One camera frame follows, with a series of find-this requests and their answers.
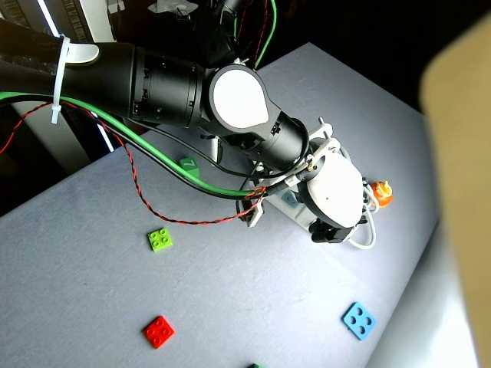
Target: green cable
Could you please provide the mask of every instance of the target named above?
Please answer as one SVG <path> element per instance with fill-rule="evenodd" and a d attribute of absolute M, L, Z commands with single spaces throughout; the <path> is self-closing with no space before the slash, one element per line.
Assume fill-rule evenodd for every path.
<path fill-rule="evenodd" d="M 17 93 L 17 92 L 0 92 L 0 100 L 4 100 L 9 97 L 18 97 L 18 96 L 24 96 L 26 94 L 23 93 Z M 135 143 L 139 144 L 140 146 L 144 147 L 146 150 L 150 151 L 155 157 L 160 159 L 162 162 L 168 165 L 174 172 L 178 173 L 180 176 L 186 177 L 189 181 L 194 182 L 197 186 L 200 186 L 201 188 L 208 189 L 210 192 L 215 192 L 218 194 L 223 194 L 223 195 L 228 195 L 228 196 L 248 196 L 252 194 L 250 191 L 245 191 L 245 190 L 232 190 L 232 189 L 224 189 L 224 188 L 218 188 L 215 186 L 212 186 L 208 184 L 207 182 L 203 182 L 191 174 L 189 174 L 185 169 L 177 165 L 174 161 L 172 161 L 169 157 L 167 157 L 165 154 L 160 152 L 156 147 L 152 146 L 150 143 L 148 143 L 145 139 L 143 139 L 141 136 L 136 134 L 134 131 L 129 129 L 127 126 L 119 122 L 117 119 L 112 117 L 109 113 L 106 113 L 105 111 L 102 111 L 101 109 L 98 109 L 95 106 L 90 105 L 89 103 L 85 103 L 80 100 L 75 100 L 74 98 L 69 98 L 69 97 L 62 97 L 62 100 L 65 100 L 67 102 L 71 102 L 79 107 L 83 107 L 85 110 L 92 111 L 96 113 L 100 118 L 106 120 L 109 124 L 111 124 L 113 127 L 117 128 L 119 131 L 124 133 L 126 136 L 131 138 Z"/>
<path fill-rule="evenodd" d="M 269 46 L 269 42 L 271 41 L 273 34 L 275 33 L 275 29 L 276 29 L 276 3 L 275 3 L 275 0 L 271 0 L 271 6 L 273 8 L 273 24 L 271 26 L 271 31 L 269 32 L 268 39 L 266 40 L 266 43 L 264 43 L 264 46 L 262 47 L 261 54 L 259 54 L 258 60 L 255 61 L 255 64 L 254 64 L 255 69 L 258 68 L 259 63 L 261 62 L 262 57 L 264 56 L 264 53 L 266 52 L 266 49 Z"/>

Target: table surface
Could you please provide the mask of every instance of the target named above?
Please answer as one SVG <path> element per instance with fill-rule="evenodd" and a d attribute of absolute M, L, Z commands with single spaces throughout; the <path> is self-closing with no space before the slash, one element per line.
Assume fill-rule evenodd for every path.
<path fill-rule="evenodd" d="M 138 199 L 117 149 L 0 218 L 3 367 L 365 365 L 438 219 L 424 118 L 312 44 L 259 73 L 287 114 L 310 129 L 323 116 L 366 177 L 390 180 L 394 201 L 374 216 L 375 247 L 314 244 L 268 203 L 255 228 L 164 224 Z M 199 132 L 169 131 L 204 147 Z M 186 156 L 155 133 L 147 139 Z M 226 152 L 225 165 L 247 168 Z M 135 157 L 144 195 L 163 213 L 235 211 Z M 198 161 L 206 181 L 242 181 Z M 164 226 L 174 246 L 154 253 L 147 233 Z M 377 318 L 364 341 L 341 322 L 354 301 Z M 176 334 L 154 350 L 141 331 L 157 315 Z"/>

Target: white joint cover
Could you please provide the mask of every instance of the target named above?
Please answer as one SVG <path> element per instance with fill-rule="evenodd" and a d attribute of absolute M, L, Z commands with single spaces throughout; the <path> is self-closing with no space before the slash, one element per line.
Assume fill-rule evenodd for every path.
<path fill-rule="evenodd" d="M 317 207 L 339 225 L 350 228 L 360 221 L 364 201 L 361 174 L 343 156 L 328 153 L 321 172 L 307 187 Z"/>
<path fill-rule="evenodd" d="M 246 71 L 222 74 L 213 90 L 218 115 L 231 127 L 250 128 L 269 120 L 261 84 Z"/>

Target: lime green block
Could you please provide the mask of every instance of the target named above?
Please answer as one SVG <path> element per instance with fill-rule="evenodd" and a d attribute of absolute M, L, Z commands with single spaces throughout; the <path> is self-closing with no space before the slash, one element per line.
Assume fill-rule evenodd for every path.
<path fill-rule="evenodd" d="M 199 179 L 199 167 L 194 158 L 186 157 L 185 159 L 180 159 L 179 166 L 195 178 Z"/>
<path fill-rule="evenodd" d="M 173 245 L 172 239 L 169 235 L 169 230 L 166 228 L 162 228 L 156 232 L 151 232 L 148 234 L 148 240 L 150 240 L 150 245 L 152 245 L 153 251 L 161 251 L 162 249 Z"/>

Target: robotic arm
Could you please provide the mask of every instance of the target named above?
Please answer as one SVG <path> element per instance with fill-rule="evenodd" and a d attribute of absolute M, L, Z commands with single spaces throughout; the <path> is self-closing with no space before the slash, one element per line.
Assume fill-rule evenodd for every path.
<path fill-rule="evenodd" d="M 15 27 L 25 40 L 21 50 L 5 38 L 0 41 L 0 90 L 52 94 L 59 40 L 1 26 Z M 44 53 L 33 53 L 39 44 Z M 45 70 L 25 67 L 32 58 Z M 332 127 L 322 123 L 309 135 L 299 120 L 269 99 L 259 75 L 239 59 L 204 68 L 130 44 L 71 44 L 63 95 L 120 117 L 219 136 L 270 173 L 281 174 L 265 176 L 261 186 L 268 188 L 273 205 L 310 231 L 314 242 L 348 240 L 368 221 L 372 239 L 359 248 L 374 244 L 371 210 L 378 209 L 377 200 L 349 157 L 341 154 Z M 285 208 L 286 193 L 294 196 L 295 208 Z M 261 214 L 259 205 L 248 217 L 249 225 Z"/>

